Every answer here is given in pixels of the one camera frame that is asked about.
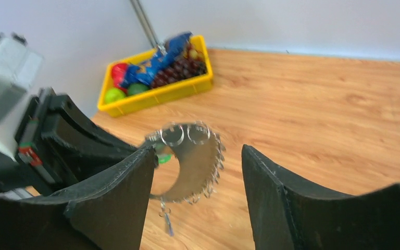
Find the white wall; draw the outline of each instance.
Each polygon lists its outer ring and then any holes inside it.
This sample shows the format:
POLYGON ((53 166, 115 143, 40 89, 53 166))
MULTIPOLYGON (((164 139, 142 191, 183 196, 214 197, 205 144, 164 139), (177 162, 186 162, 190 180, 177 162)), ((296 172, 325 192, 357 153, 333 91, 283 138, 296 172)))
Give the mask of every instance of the white wall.
POLYGON ((0 32, 17 32, 45 56, 34 93, 52 86, 88 116, 106 66, 150 49, 128 0, 0 0, 0 32))
POLYGON ((400 0, 142 0, 160 40, 190 30, 210 47, 400 60, 400 0))

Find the bunch of grapes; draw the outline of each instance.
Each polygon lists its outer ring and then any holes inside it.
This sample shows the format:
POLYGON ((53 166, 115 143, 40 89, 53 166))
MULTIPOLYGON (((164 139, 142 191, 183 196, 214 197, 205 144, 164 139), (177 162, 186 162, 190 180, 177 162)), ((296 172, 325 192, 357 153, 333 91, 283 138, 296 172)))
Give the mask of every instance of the bunch of grapes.
POLYGON ((194 44, 192 44, 192 43, 189 43, 186 46, 186 48, 183 52, 183 56, 185 58, 194 59, 194 60, 204 60, 205 59, 205 56, 203 55, 203 53, 198 51, 195 48, 194 44))
POLYGON ((151 88, 155 89, 205 73, 206 64, 203 61, 180 56, 168 68, 157 73, 151 84, 151 88))

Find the red apple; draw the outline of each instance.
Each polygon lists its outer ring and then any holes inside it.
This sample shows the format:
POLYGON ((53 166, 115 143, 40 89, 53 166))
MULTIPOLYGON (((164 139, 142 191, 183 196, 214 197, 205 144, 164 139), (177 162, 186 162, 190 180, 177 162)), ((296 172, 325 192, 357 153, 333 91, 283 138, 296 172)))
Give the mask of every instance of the red apple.
POLYGON ((123 75, 117 76, 116 78, 113 79, 113 85, 115 88, 118 88, 122 90, 125 94, 128 94, 128 89, 125 89, 124 87, 122 88, 120 84, 123 82, 123 75))
POLYGON ((119 77, 119 76, 123 77, 125 75, 125 72, 127 71, 127 68, 128 68, 128 64, 126 64, 124 62, 114 65, 111 68, 111 77, 113 79, 115 79, 116 77, 119 77))

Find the blue snack bag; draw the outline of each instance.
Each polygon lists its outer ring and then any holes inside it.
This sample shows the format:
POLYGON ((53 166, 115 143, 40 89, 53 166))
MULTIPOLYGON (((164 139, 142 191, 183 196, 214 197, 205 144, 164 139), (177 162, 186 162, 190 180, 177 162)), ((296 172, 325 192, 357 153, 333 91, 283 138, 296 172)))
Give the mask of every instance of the blue snack bag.
POLYGON ((151 86, 157 72, 169 67, 183 53, 191 36, 191 32, 184 32, 167 39, 162 46, 157 46, 157 51, 151 59, 137 65, 129 65, 120 86, 128 88, 132 83, 138 82, 151 86))

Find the green apple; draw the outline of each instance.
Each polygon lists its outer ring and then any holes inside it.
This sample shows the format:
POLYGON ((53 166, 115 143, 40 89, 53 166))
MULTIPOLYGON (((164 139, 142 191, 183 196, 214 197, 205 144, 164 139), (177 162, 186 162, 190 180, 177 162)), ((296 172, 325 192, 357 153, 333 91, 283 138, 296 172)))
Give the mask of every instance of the green apple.
POLYGON ((120 99, 125 98, 127 95, 120 89, 114 87, 112 89, 107 90, 105 94, 105 103, 113 103, 120 99))
POLYGON ((143 93, 148 90, 149 90, 149 87, 144 84, 133 83, 128 87, 128 95, 129 96, 137 95, 137 94, 143 93))

